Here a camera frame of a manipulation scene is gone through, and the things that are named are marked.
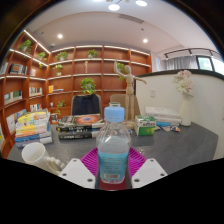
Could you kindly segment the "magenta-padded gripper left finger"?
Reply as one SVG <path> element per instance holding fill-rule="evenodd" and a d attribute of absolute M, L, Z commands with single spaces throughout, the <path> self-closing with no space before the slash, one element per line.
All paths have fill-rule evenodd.
<path fill-rule="evenodd" d="M 72 158 L 59 176 L 80 187 L 94 189 L 98 174 L 98 150 L 87 152 L 81 159 Z"/>

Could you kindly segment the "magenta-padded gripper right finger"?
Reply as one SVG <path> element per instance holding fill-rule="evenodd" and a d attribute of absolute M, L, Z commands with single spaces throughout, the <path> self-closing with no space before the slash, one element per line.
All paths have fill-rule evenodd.
<path fill-rule="evenodd" d="M 129 151 L 128 171 L 133 188 L 141 188 L 167 176 L 154 158 L 147 159 L 134 148 Z"/>

